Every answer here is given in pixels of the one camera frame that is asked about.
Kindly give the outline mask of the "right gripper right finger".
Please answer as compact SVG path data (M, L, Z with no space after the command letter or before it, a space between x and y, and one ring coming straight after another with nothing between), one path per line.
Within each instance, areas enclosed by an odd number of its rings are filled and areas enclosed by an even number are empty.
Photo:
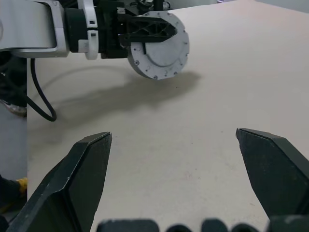
M238 128L236 138L267 216L309 215L309 160L278 135Z

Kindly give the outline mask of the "grey speckled floor object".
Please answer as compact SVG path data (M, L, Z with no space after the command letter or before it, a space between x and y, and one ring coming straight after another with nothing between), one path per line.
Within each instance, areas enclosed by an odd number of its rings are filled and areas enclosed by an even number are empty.
M4 100L0 100L0 103L3 104L6 109L13 113L16 116L20 116L20 117L26 117L27 116L27 108L26 107L21 107L21 106L17 106L14 104L10 104Z

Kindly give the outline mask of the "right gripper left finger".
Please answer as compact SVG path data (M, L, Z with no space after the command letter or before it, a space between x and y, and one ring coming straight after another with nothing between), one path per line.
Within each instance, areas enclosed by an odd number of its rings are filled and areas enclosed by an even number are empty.
M111 143L110 132L76 142L44 177L7 232L90 232Z

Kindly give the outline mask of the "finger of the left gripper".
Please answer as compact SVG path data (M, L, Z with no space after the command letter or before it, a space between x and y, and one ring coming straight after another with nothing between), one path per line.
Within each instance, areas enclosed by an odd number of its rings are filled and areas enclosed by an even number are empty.
M140 11L166 11L170 9L170 3L165 0L135 0L136 7Z
M161 43L177 34L177 29L158 17L118 15L117 34L120 45L132 43Z

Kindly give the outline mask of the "black yellow floor object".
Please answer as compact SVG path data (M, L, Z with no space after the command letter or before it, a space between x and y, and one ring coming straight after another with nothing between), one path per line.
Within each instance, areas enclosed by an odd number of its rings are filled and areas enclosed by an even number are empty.
M6 179L0 175L0 214L17 210L27 201L28 178Z

